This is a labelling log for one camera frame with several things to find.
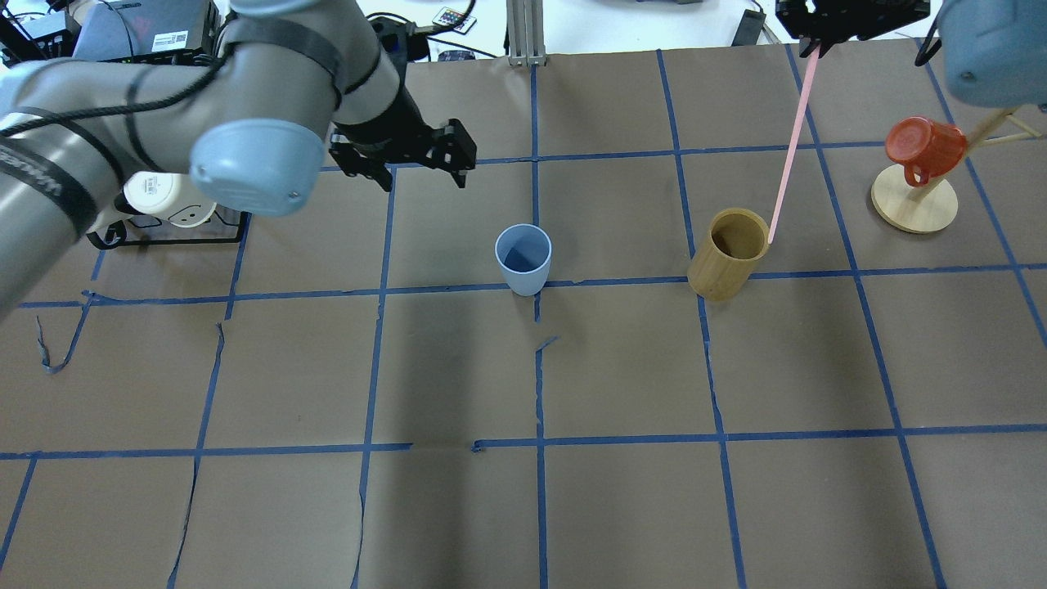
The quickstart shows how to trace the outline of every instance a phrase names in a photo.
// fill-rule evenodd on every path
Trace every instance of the black strap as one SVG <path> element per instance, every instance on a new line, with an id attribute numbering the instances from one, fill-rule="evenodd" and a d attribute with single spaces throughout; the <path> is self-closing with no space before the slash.
<path id="1" fill-rule="evenodd" d="M 18 112 L 24 112 L 25 114 L 34 114 L 36 116 L 50 116 L 54 114 L 49 110 L 37 108 L 34 106 L 19 107 Z M 120 160 L 116 158 L 116 155 L 112 152 L 112 150 L 106 146 L 106 143 L 102 142 L 102 139 L 96 137 L 94 133 L 91 133 L 90 131 L 73 122 L 72 120 L 59 122 L 59 124 L 80 135 L 82 139 L 90 143 L 91 146 L 93 146 L 99 154 L 102 154 L 102 157 L 106 158 L 106 161 L 109 163 L 109 166 L 113 169 L 113 174 L 116 175 L 116 180 L 120 183 L 120 185 L 127 183 L 128 178 L 124 173 L 124 166 L 120 165 Z"/>
<path id="2" fill-rule="evenodd" d="M 127 95 L 125 99 L 129 105 L 134 104 L 135 98 L 138 97 L 138 90 L 141 89 L 141 84 L 144 82 L 146 76 L 153 71 L 153 68 L 143 68 L 138 75 L 134 76 L 131 81 L 131 86 L 128 87 Z M 153 158 L 146 153 L 146 145 L 141 144 L 141 136 L 138 135 L 138 124 L 135 122 L 134 113 L 130 113 L 124 116 L 124 122 L 128 128 L 128 138 L 131 140 L 131 148 L 134 149 L 135 155 L 142 163 L 149 166 L 153 172 L 163 172 L 159 165 L 153 161 Z"/>
<path id="3" fill-rule="evenodd" d="M 94 199 L 75 178 L 53 161 L 0 137 L 0 172 L 46 196 L 72 221 L 76 235 L 87 232 L 98 216 Z"/>
<path id="4" fill-rule="evenodd" d="M 237 43 L 269 43 L 302 53 L 313 60 L 331 74 L 331 81 L 340 97 L 349 88 L 349 71 L 338 49 L 322 35 L 296 22 L 281 19 L 252 19 L 240 17 L 225 30 L 224 41 Z"/>

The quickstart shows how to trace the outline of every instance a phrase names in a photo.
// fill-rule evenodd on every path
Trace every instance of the wooden stand base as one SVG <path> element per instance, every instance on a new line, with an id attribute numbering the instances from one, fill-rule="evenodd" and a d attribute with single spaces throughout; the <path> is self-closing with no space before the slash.
<path id="1" fill-rule="evenodd" d="M 891 165 L 876 176 L 872 183 L 872 205 L 888 223 L 915 233 L 948 227 L 959 207 L 956 190 L 948 180 L 941 180 L 930 190 L 914 188 L 906 182 L 900 164 Z"/>

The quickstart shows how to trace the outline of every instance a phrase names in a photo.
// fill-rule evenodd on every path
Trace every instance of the metal post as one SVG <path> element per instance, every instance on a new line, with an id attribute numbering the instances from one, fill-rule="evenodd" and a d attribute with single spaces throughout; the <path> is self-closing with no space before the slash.
<path id="1" fill-rule="evenodd" d="M 509 65 L 545 65 L 541 0 L 506 0 Z"/>

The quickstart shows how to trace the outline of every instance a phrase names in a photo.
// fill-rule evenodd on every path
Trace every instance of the blue plastic cup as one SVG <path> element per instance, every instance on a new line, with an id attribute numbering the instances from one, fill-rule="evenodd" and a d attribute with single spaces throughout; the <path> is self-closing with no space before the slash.
<path id="1" fill-rule="evenodd" d="M 494 257 L 509 288 L 520 297 L 531 297 L 549 279 L 553 242 L 541 227 L 513 225 L 494 242 Z"/>

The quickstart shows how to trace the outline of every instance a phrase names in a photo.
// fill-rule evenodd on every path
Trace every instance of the sticker label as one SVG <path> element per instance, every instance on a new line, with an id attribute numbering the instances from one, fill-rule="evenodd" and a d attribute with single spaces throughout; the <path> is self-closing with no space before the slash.
<path id="1" fill-rule="evenodd" d="M 190 31 L 179 30 L 176 32 L 164 32 L 153 38 L 153 51 L 171 51 L 173 49 L 184 49 L 190 38 Z"/>

